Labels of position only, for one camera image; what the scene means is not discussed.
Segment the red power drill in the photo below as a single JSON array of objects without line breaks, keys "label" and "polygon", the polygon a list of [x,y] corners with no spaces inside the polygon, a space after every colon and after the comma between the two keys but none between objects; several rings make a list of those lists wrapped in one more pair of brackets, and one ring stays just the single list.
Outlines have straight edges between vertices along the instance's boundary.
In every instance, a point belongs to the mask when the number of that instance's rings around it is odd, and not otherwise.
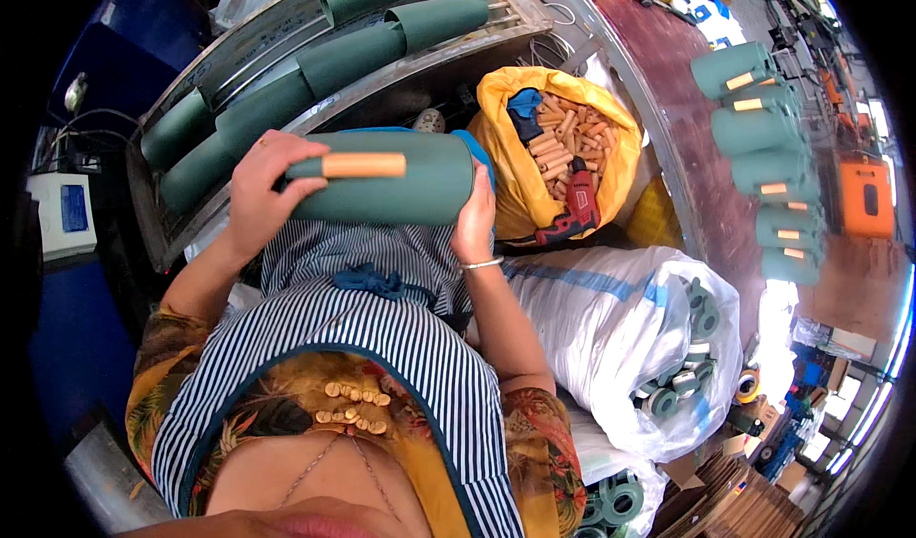
[{"label": "red power drill", "polygon": [[574,157],[572,168],[572,178],[566,185],[569,212],[554,218],[550,228],[535,230],[534,238],[541,246],[582,234],[589,228],[598,228],[601,223],[601,213],[594,201],[592,176],[585,161],[581,157]]}]

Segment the brown tabletop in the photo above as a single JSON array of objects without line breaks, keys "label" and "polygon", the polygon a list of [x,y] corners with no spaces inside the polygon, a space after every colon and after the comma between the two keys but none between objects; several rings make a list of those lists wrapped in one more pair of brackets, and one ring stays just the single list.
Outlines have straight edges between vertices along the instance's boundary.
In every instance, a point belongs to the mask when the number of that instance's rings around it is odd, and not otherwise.
[{"label": "brown tabletop", "polygon": [[659,158],[669,184],[680,183],[692,227],[694,254],[735,286],[741,297],[743,345],[758,328],[758,305],[766,282],[760,274],[761,247],[755,236],[756,201],[732,184],[727,158],[719,154],[710,115],[720,105],[700,92],[691,59],[709,52],[695,27],[658,6],[631,0],[593,0],[641,74],[662,127],[667,129],[669,162]]}]

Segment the hand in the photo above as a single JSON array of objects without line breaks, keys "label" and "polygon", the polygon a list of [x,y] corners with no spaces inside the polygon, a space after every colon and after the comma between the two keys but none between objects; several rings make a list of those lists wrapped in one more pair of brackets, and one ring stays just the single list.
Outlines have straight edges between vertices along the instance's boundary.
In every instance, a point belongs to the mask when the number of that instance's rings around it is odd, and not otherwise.
[{"label": "hand", "polygon": [[493,258],[490,234],[497,215],[497,197],[490,187],[489,169],[474,159],[474,191],[458,215],[452,233],[452,252],[458,261],[473,264]]},{"label": "hand", "polygon": [[288,132],[267,131],[235,166],[229,226],[222,236],[243,265],[268,245],[299,202],[328,185],[326,178],[297,178],[278,194],[271,190],[277,179],[294,163],[330,150]]}]

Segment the yellow tape roll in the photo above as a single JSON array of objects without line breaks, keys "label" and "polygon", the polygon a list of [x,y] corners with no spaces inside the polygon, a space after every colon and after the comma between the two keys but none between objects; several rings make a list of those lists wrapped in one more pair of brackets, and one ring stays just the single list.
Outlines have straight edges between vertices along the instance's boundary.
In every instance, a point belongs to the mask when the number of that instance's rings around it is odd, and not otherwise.
[{"label": "yellow tape roll", "polygon": [[739,377],[739,387],[735,397],[739,403],[745,404],[754,401],[760,395],[760,373],[754,370],[744,370]]}]

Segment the lips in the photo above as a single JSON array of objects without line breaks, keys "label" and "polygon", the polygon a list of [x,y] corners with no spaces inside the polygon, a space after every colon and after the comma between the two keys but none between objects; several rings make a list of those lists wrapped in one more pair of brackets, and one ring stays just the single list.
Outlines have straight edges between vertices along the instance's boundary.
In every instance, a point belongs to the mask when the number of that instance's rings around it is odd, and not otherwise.
[{"label": "lips", "polygon": [[352,522],[320,514],[292,514],[271,526],[291,538],[378,538]]}]

